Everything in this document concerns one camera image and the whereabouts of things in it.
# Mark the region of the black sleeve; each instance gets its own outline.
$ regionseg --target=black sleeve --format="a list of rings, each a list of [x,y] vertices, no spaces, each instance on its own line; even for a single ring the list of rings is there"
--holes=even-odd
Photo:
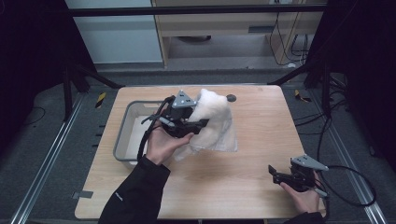
[[[325,224],[321,213],[302,213],[297,217],[294,217],[284,224]]]
[[[143,157],[111,195],[98,224],[156,223],[169,175],[165,166]]]

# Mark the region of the hand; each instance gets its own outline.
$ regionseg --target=hand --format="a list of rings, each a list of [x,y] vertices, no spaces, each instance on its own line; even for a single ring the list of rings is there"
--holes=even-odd
[[[154,125],[154,130],[148,138],[148,150],[146,158],[157,165],[163,164],[169,159],[175,150],[190,142],[194,133],[188,133],[182,138],[175,138],[169,135],[162,127],[161,123],[157,121]]]
[[[298,192],[283,182],[280,183],[280,187],[282,187],[294,200],[294,205],[300,214],[305,212],[315,213],[318,211],[319,195],[313,189],[305,192]]]

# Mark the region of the gray floor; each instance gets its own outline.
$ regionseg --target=gray floor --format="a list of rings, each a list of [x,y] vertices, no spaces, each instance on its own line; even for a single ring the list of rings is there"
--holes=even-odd
[[[293,64],[299,65],[299,58]],[[103,76],[120,84],[133,85],[177,85],[177,84],[228,84],[251,83],[265,84],[283,77],[292,68],[276,64],[268,43],[263,36],[212,36],[209,41],[174,38],[170,51],[170,61],[165,68],[139,68],[133,72],[114,73],[105,71]],[[290,113],[296,124],[298,118],[319,113],[319,103],[307,103],[294,97],[294,90],[303,90],[300,75],[282,86]],[[56,162],[40,194],[36,198],[29,219],[32,223],[77,223],[74,210],[77,200],[72,198],[74,192],[82,190],[89,172],[94,153],[100,141],[104,125],[117,94],[93,79],[88,93],[74,94],[74,99],[82,97],[81,109]],[[98,95],[105,91],[106,98],[101,108],[95,108]],[[320,88],[309,90],[306,96],[319,98]],[[341,94],[333,96],[333,104],[343,100]],[[2,161],[0,170],[0,223],[8,220],[18,209],[23,197],[30,188],[42,161],[61,129],[64,118],[62,85],[43,91],[35,98],[36,108],[26,120],[11,147],[13,154]],[[304,126],[297,127],[305,152],[316,157],[319,133],[324,124],[318,119]],[[332,128],[323,136],[320,147],[320,161],[324,164],[344,164],[345,153],[353,160],[353,165],[373,182],[377,191],[377,204],[362,208],[340,200],[331,194],[331,214],[328,223],[396,223],[394,189],[396,174],[387,162],[370,156],[368,145],[361,134],[359,125],[342,105],[332,111]],[[353,202],[359,202],[361,187],[353,185],[354,177],[344,171],[330,171],[326,179],[332,186]],[[380,211],[386,221],[371,220],[370,212]],[[283,220],[270,220],[281,223]],[[227,220],[204,223],[234,223]]]

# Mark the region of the wooden table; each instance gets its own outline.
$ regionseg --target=wooden table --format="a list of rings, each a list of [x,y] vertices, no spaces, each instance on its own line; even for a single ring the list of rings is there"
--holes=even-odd
[[[290,158],[304,154],[282,90],[278,86],[179,86],[120,89],[97,149],[77,218],[99,218],[111,193],[131,173],[113,156],[126,106],[134,100],[155,101],[179,90],[194,98],[205,88],[234,94],[230,103],[238,140],[237,152],[202,150],[173,161],[164,188],[159,218],[289,218],[297,213],[290,196],[273,184],[268,164],[290,173]]]

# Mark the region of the black pole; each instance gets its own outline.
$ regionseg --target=black pole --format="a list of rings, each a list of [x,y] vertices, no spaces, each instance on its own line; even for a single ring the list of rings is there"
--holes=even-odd
[[[258,13],[258,12],[316,12],[324,11],[326,4],[291,5],[240,5],[240,6],[191,6],[191,7],[116,7],[116,8],[77,8],[52,10],[51,14],[72,17],[104,16],[143,16],[178,14],[220,14],[220,13]]]

